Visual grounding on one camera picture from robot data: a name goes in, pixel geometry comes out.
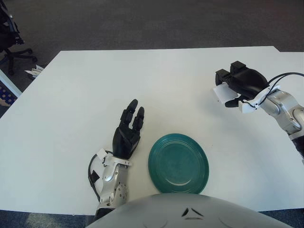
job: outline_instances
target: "white bracket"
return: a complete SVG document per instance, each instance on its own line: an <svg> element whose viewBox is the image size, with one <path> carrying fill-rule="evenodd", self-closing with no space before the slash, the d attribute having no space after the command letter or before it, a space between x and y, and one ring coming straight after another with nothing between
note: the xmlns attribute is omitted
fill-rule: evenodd
<svg viewBox="0 0 304 228"><path fill-rule="evenodd" d="M273 90L276 90L276 89L280 89L281 86L280 85L276 85L273 89ZM240 109L240 111L242 113L251 113L251 112L254 112L255 110L257 110L259 107L260 107L260 103L264 100L265 96L269 93L271 87L267 87L265 89L263 89L261 92L258 93L258 95L256 95L256 97L253 99L253 100L250 100L250 101L247 101L247 100L244 100L244 103L239 101L238 102L238 108Z"/></svg>
<svg viewBox="0 0 304 228"><path fill-rule="evenodd" d="M115 166L116 164L122 164L127 166L132 165L130 161L121 158L116 158L112 154L107 153L103 148L100 149L100 151L98 151L96 154L104 165L113 165L113 166Z"/></svg>

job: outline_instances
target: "gray carpet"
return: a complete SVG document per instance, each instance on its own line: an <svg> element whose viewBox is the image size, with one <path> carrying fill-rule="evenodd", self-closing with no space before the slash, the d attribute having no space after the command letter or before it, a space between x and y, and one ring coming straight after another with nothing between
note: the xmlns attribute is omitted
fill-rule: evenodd
<svg viewBox="0 0 304 228"><path fill-rule="evenodd" d="M61 50L275 46L304 51L303 0L4 0L38 64ZM9 78L24 91L31 60ZM8 64L0 69L8 74ZM7 108L0 109L0 116ZM264 212L303 228L303 210ZM0 227L84 227L85 216L0 211Z"/></svg>

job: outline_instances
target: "robot finger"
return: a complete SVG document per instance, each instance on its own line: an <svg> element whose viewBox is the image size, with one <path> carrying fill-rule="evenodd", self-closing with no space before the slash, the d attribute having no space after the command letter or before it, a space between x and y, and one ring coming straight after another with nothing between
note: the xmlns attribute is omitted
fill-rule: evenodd
<svg viewBox="0 0 304 228"><path fill-rule="evenodd" d="M125 124L129 126L129 123L132 120L133 113L135 112L135 109L137 107L138 101L136 99L132 100L131 103L128 105L126 109L124 109L122 117L120 118L120 124Z"/></svg>
<svg viewBox="0 0 304 228"><path fill-rule="evenodd" d="M133 130L138 132L141 130L143 127L143 116L144 116L144 108L140 107L137 113L137 116L134 119L134 122L132 124Z"/></svg>

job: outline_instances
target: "wire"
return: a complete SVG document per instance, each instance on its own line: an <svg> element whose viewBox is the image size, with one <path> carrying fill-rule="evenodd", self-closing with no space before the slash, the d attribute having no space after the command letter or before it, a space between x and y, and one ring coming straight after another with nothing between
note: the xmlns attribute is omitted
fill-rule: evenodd
<svg viewBox="0 0 304 228"><path fill-rule="evenodd" d="M278 76L275 76L274 78L272 78L268 83L270 84L272 81L274 81L275 79L279 78L274 85L271 87L271 89L269 90L269 92L266 94L266 96L264 97L264 99L261 101L261 103L259 103L259 106L266 100L266 98L269 96L269 94L271 93L272 89L276 86L276 84L284 77L288 76L288 75L300 75L304 77L304 74L302 73L297 73L297 72L289 72L289 73L284 73L284 74L280 74Z"/></svg>
<svg viewBox="0 0 304 228"><path fill-rule="evenodd" d="M302 74L302 73L297 73L297 72L283 73L283 74L280 74L280 75L278 75L278 76L273 77L273 78L268 82L268 84L272 83L274 80L276 80L277 78L279 78L279 77L281 77L281 76L287 76L287 75L300 75L300 76L304 76L304 74Z"/></svg>
<svg viewBox="0 0 304 228"><path fill-rule="evenodd" d="M246 103L246 104L249 104L250 105L250 107L252 107L252 108L256 108L255 106L253 106L251 103L249 103L249 102L247 102L247 101L242 101L243 103Z"/></svg>
<svg viewBox="0 0 304 228"><path fill-rule="evenodd" d="M89 180L90 180L90 177L91 177L91 164L92 164L93 160L94 160L96 157L97 157L97 154L94 154L94 156L92 157L92 159L91 159L91 161L90 161L89 168L88 168L88 170L87 170L87 175L88 175L88 177L89 177ZM92 187L92 189L93 189L95 195L97 196L98 202L100 202L100 196L99 196L98 193L97 193L97 190L96 190L96 187L95 187L94 183L91 183L91 181L90 181L90 184L91 184L91 187Z"/></svg>

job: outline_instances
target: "teal ceramic plate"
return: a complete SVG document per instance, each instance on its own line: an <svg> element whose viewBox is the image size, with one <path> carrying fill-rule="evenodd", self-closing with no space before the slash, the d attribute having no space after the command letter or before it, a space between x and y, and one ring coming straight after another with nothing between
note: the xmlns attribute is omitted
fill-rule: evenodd
<svg viewBox="0 0 304 228"><path fill-rule="evenodd" d="M207 184L209 165L203 149L183 134L160 138L149 155L149 173L163 193L200 193Z"/></svg>

